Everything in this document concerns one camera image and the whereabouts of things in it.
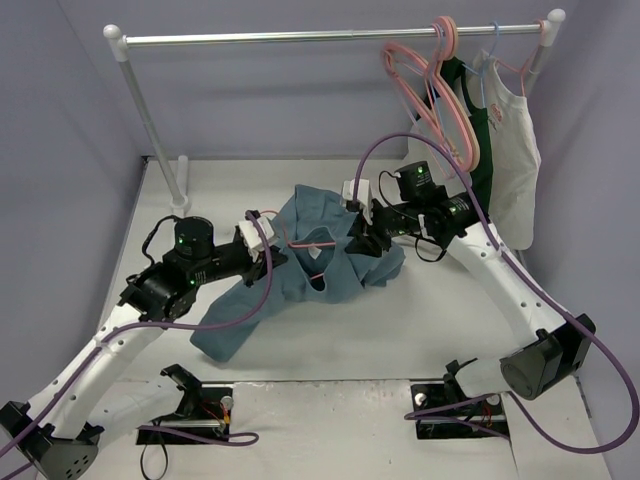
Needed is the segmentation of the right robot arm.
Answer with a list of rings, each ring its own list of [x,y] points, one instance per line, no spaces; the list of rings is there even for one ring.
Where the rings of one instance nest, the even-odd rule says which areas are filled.
[[[396,205],[381,204],[364,179],[344,182],[342,203],[357,215],[350,249],[380,257],[394,237],[429,240],[482,285],[516,341],[511,352],[454,367],[453,380],[442,388],[445,405],[464,412],[479,396],[506,391],[533,400],[573,374],[595,334],[591,319],[571,316],[546,296],[502,242],[473,193],[448,196],[424,162],[402,167],[394,177],[402,199]]]

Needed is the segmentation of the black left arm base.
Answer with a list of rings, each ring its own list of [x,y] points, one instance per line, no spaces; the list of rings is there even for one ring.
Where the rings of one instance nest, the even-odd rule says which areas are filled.
[[[137,446],[203,445],[203,442],[192,439],[192,436],[228,443],[233,389],[232,384],[205,384],[203,398],[189,416],[181,417],[178,414],[171,414],[158,417],[151,422],[152,425],[188,434],[189,438],[170,432],[138,430],[135,444]]]

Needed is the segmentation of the pink hanger at rack end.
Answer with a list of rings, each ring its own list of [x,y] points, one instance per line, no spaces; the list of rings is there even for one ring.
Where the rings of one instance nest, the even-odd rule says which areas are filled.
[[[527,73],[529,72],[533,60],[536,56],[536,54],[538,53],[540,48],[540,45],[537,45],[529,54],[529,56],[526,58],[526,60],[524,61],[524,63],[516,68],[514,66],[509,65],[508,63],[504,62],[501,59],[497,59],[496,60],[496,64],[507,69],[508,71],[517,74],[518,78],[519,78],[519,85],[520,85],[520,95],[522,97],[526,97],[527,93],[526,93],[526,86],[525,86],[525,77],[527,76]]]

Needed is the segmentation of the white t shirt on hanger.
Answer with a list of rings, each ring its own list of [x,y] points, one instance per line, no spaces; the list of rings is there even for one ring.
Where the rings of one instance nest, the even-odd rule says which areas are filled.
[[[485,53],[478,53],[479,67]],[[493,182],[489,215],[509,248],[524,251],[534,239],[536,186],[541,166],[527,97],[511,90],[492,57],[485,80]]]

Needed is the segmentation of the green t shirt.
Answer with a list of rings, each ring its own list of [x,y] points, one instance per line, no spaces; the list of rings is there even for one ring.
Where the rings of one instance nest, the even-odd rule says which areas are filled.
[[[452,57],[437,65],[430,80],[437,90],[437,103],[445,130],[458,153],[459,168],[468,173],[471,187],[484,212],[489,210],[493,182],[492,149],[488,112],[467,92],[466,64]]]

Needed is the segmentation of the thin pink wire hanger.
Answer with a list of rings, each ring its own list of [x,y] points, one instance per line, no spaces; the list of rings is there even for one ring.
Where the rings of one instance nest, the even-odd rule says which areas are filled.
[[[260,211],[261,216],[267,216],[269,220],[276,219],[280,225],[280,228],[283,233],[283,238],[285,240],[286,245],[293,250],[302,250],[302,249],[311,249],[312,251],[317,250],[321,252],[322,248],[335,247],[335,241],[327,241],[327,242],[311,242],[311,243],[296,243],[289,239],[289,235],[287,232],[286,224],[279,217],[279,212],[272,209],[262,210]]]

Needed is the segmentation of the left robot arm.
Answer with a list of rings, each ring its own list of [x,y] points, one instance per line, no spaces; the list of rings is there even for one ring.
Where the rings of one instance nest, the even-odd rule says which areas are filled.
[[[79,354],[41,392],[1,409],[1,428],[28,466],[46,479],[78,479],[98,453],[129,431],[164,415],[185,420],[199,409],[200,382],[178,365],[166,367],[145,390],[116,404],[102,398],[136,357],[180,323],[198,290],[234,276],[247,286],[273,280],[286,256],[270,221],[248,211],[231,242],[214,243],[202,217],[176,218],[174,244],[161,260],[129,276],[108,319]]]

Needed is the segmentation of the pink hanger behind thick one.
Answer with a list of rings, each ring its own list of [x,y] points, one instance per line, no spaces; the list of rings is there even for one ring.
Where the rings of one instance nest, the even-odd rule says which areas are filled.
[[[396,95],[415,130],[419,134],[431,138],[453,160],[456,160],[458,151],[447,136],[441,111],[436,101],[437,90],[428,79],[429,62],[414,49],[396,41],[389,41],[384,45],[381,51],[381,60]],[[419,94],[412,87],[402,75],[402,69],[408,70],[421,79],[425,87],[424,94]]]

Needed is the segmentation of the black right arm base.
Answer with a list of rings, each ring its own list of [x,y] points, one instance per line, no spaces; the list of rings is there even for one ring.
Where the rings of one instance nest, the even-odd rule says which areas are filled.
[[[498,395],[471,402],[443,382],[413,383],[410,394],[418,440],[510,439]]]

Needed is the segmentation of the blue t shirt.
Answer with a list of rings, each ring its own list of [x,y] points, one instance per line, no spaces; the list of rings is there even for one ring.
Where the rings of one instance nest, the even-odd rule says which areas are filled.
[[[301,302],[340,304],[353,300],[368,287],[384,287],[404,264],[403,249],[392,244],[376,258],[345,251],[354,218],[330,190],[297,185],[279,211],[289,239],[296,243],[335,241],[335,247],[293,250],[279,243],[287,262],[274,269],[265,300],[265,278],[247,287],[239,281],[219,296],[200,321],[208,330],[192,333],[190,343],[211,360],[228,362],[256,326]]]

